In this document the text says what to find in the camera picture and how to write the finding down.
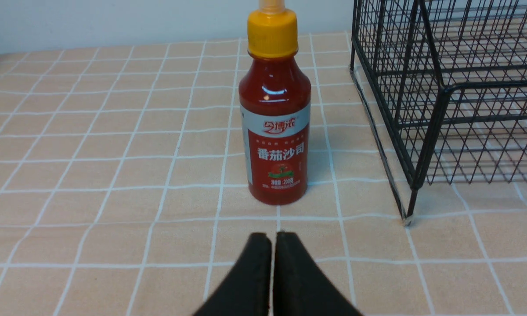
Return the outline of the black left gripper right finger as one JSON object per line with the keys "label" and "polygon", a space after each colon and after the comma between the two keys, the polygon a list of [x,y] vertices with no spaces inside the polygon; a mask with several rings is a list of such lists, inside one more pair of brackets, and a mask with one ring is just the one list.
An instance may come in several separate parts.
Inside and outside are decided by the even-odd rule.
{"label": "black left gripper right finger", "polygon": [[276,234],[275,316],[361,316],[314,262],[294,232]]}

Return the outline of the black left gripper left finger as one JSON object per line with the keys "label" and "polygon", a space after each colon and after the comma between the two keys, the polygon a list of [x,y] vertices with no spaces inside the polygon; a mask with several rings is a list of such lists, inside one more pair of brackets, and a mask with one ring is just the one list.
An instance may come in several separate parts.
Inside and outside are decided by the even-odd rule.
{"label": "black left gripper left finger", "polygon": [[252,233],[241,255],[195,316],[267,316],[270,310],[272,243]]}

